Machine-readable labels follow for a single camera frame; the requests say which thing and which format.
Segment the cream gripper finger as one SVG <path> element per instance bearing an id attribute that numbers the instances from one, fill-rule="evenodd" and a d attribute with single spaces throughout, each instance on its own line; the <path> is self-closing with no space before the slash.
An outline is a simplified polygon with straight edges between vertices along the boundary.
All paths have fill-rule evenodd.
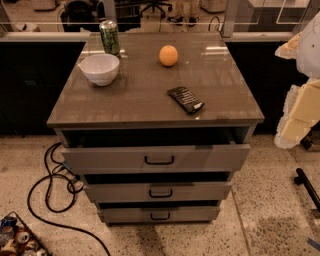
<path id="1" fill-rule="evenodd" d="M 297 47 L 300 37 L 301 32 L 293 36 L 286 43 L 279 46 L 275 51 L 275 55 L 283 59 L 295 59 L 297 57 Z"/>
<path id="2" fill-rule="evenodd" d="M 301 87 L 292 85 L 283 106 L 274 143 L 282 149 L 298 145 L 320 121 L 320 80 L 309 79 Z"/>

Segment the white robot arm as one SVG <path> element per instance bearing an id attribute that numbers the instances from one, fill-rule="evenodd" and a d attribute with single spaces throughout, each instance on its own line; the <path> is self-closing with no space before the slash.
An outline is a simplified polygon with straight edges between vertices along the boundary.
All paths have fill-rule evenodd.
<path id="1" fill-rule="evenodd" d="M 276 129 L 275 145 L 290 149 L 320 121 L 320 13 L 301 32 L 281 45 L 275 55 L 295 59 L 297 70 L 308 77 L 301 87 L 290 87 Z"/>

